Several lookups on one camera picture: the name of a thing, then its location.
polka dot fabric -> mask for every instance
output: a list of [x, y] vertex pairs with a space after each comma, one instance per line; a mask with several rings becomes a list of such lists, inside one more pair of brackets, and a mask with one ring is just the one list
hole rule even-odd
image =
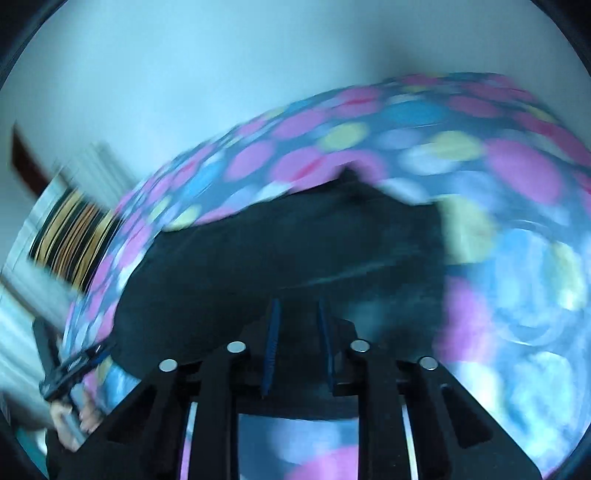
[[[109, 334], [125, 284], [159, 232], [312, 188], [346, 166], [402, 202], [439, 203], [449, 267], [446, 327], [434, 348], [542, 472], [551, 472], [591, 417], [591, 153], [502, 75], [419, 74], [334, 90], [182, 153], [122, 199], [125, 223], [90, 293], [72, 307], [64, 353]], [[112, 408], [137, 380], [110, 362], [86, 382]], [[265, 422], [245, 422], [242, 440], [301, 445], [274, 442], [274, 453], [260, 461], [241, 458], [245, 478], [270, 478], [270, 471], [286, 479], [355, 477], [350, 422]], [[330, 441], [316, 447], [303, 432]]]

white wall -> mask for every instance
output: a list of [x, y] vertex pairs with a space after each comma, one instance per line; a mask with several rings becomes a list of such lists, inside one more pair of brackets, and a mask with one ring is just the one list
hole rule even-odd
[[8, 170], [4, 159], [0, 163], [0, 267], [8, 256], [22, 224], [35, 204], [33, 195], [25, 189], [15, 174]]
[[591, 81], [529, 0], [69, 0], [0, 92], [47, 165], [107, 141], [136, 177], [266, 109], [410, 72], [510, 74], [587, 144]]

pink polka dot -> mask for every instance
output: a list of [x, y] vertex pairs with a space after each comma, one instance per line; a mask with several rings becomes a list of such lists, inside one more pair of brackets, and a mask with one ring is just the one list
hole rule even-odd
[[326, 112], [319, 108], [305, 110], [286, 120], [277, 126], [273, 136], [281, 140], [299, 137], [314, 130], [326, 120]]
[[211, 210], [210, 212], [205, 213], [204, 215], [201, 215], [201, 217], [199, 217], [197, 221], [195, 221], [194, 225], [202, 225], [203, 223], [215, 222], [217, 220], [221, 220], [222, 218], [230, 216], [235, 212], [235, 210], [222, 205], [221, 207], [218, 207], [214, 210]]
[[490, 140], [486, 146], [490, 168], [516, 192], [547, 205], [558, 200], [562, 179], [549, 159], [512, 140]]
[[205, 145], [203, 148], [197, 150], [191, 158], [187, 161], [194, 162], [195, 164], [199, 165], [204, 158], [206, 158], [211, 152], [213, 151], [213, 145]]
[[255, 132], [258, 132], [262, 127], [266, 125], [267, 121], [263, 117], [255, 118], [252, 122], [248, 122], [245, 125], [242, 125], [238, 129], [238, 134], [243, 137], [248, 137]]
[[285, 480], [357, 480], [359, 448], [342, 447], [295, 467]]
[[136, 223], [134, 225], [134, 227], [132, 228], [132, 230], [129, 233], [128, 238], [133, 238], [135, 237], [139, 232], [141, 232], [146, 226], [146, 222], [144, 219], [140, 219], [138, 221], [138, 223]]
[[386, 167], [382, 158], [367, 150], [342, 150], [331, 153], [326, 161], [333, 165], [336, 171], [344, 166], [355, 170], [361, 180], [369, 184], [376, 184], [387, 177]]
[[96, 393], [99, 389], [99, 382], [96, 376], [96, 370], [86, 375], [82, 383], [84, 385], [85, 390], [90, 394], [91, 398], [96, 398]]
[[156, 183], [156, 176], [152, 176], [145, 181], [144, 185], [141, 187], [140, 192], [148, 193], [150, 188]]
[[156, 200], [160, 200], [170, 188], [172, 181], [173, 175], [170, 173], [162, 177], [148, 194], [148, 203], [152, 204]]
[[95, 276], [92, 278], [92, 284], [90, 285], [90, 292], [95, 292], [105, 281], [107, 273], [111, 270], [111, 265], [114, 260], [113, 255], [106, 255], [103, 260], [100, 261], [98, 268], [96, 269]]
[[513, 115], [513, 119], [527, 130], [540, 135], [546, 135], [547, 137], [552, 135], [553, 125], [537, 119], [531, 113], [517, 112], [515, 115]]
[[537, 119], [530, 113], [518, 112], [513, 118], [527, 130], [545, 135], [558, 145], [576, 163], [591, 166], [591, 153], [584, 144], [568, 130], [558, 125]]
[[584, 173], [579, 171], [574, 172], [574, 178], [579, 182], [581, 188], [591, 193], [591, 177], [588, 177]]
[[115, 213], [119, 213], [121, 210], [125, 209], [125, 206], [132, 199], [134, 193], [135, 192], [131, 190], [130, 192], [127, 192], [125, 195], [123, 195], [123, 198], [119, 201], [117, 207], [115, 208]]
[[335, 108], [337, 115], [344, 118], [354, 118], [371, 115], [379, 110], [379, 90], [372, 87], [355, 87], [344, 90], [336, 96], [340, 102]]
[[422, 73], [417, 73], [416, 75], [408, 75], [401, 79], [401, 82], [405, 85], [419, 85], [430, 87], [434, 85], [439, 85], [440, 80], [434, 77], [428, 77], [427, 75], [423, 75]]
[[486, 83], [470, 82], [464, 85], [473, 95], [496, 102], [510, 102], [512, 97], [504, 88], [487, 85]]
[[121, 232], [122, 233], [129, 232], [129, 230], [135, 225], [135, 222], [138, 220], [140, 215], [141, 215], [141, 210], [136, 210], [129, 217], [127, 217], [125, 219], [125, 222], [121, 226]]
[[115, 318], [115, 310], [117, 309], [117, 304], [119, 300], [113, 302], [111, 306], [106, 310], [105, 314], [103, 315], [102, 322], [99, 326], [99, 329], [96, 332], [96, 341], [100, 342], [107, 338], [111, 331], [113, 330], [113, 320]]
[[181, 168], [177, 170], [176, 175], [174, 176], [174, 180], [172, 182], [172, 188], [174, 190], [178, 189], [179, 187], [187, 183], [191, 178], [193, 178], [198, 166], [198, 161], [187, 161]]
[[242, 150], [225, 173], [226, 180], [240, 180], [261, 168], [275, 153], [275, 144], [268, 140], [255, 142]]
[[489, 75], [488, 80], [506, 89], [507, 93], [509, 93], [509, 95], [511, 95], [513, 98], [521, 100], [522, 102], [535, 102], [535, 97], [530, 92], [521, 89], [519, 85], [517, 85], [511, 78], [505, 75]]
[[103, 286], [100, 290], [96, 293], [92, 294], [90, 298], [90, 303], [88, 304], [88, 308], [86, 309], [86, 317], [88, 321], [92, 322], [99, 313], [100, 304], [103, 302], [103, 297], [107, 291], [108, 285]]
[[146, 227], [140, 230], [127, 244], [123, 247], [123, 254], [119, 259], [119, 268], [125, 268], [133, 263], [138, 254], [145, 247], [145, 244], [150, 239], [151, 228]]
[[583, 145], [581, 140], [558, 125], [552, 125], [550, 128], [552, 129], [550, 138], [554, 140], [556, 145], [558, 145], [570, 158], [580, 165], [591, 166], [591, 153]]
[[449, 101], [449, 107], [480, 118], [494, 118], [501, 115], [501, 111], [492, 103], [462, 95], [453, 96]]
[[291, 183], [293, 190], [305, 190], [332, 180], [337, 172], [334, 163], [316, 147], [304, 147], [284, 155], [273, 165], [270, 181]]
[[483, 295], [464, 278], [446, 277], [447, 323], [433, 348], [444, 362], [487, 363], [495, 354], [491, 314]]

round metal button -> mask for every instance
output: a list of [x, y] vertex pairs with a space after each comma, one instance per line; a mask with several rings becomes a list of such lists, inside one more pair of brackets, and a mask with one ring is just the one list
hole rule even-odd
[[244, 350], [246, 350], [246, 344], [244, 342], [240, 342], [240, 341], [231, 342], [228, 344], [226, 349], [228, 349], [228, 352], [230, 352], [230, 353], [240, 353], [240, 352], [243, 352]]
[[162, 360], [158, 366], [162, 372], [174, 372], [178, 367], [178, 363], [176, 360], [172, 358], [167, 358], [166, 360]]
[[365, 340], [357, 339], [351, 342], [350, 347], [355, 352], [365, 353], [369, 350], [369, 343]]
[[439, 366], [437, 360], [435, 360], [432, 356], [424, 356], [419, 360], [418, 364], [421, 365], [421, 367], [423, 367], [425, 370], [435, 370]]

striped fabric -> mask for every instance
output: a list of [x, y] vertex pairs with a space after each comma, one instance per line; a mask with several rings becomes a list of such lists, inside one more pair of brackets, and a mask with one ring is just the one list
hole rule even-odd
[[68, 189], [39, 230], [29, 257], [87, 293], [121, 223], [120, 218], [101, 210], [79, 190]]

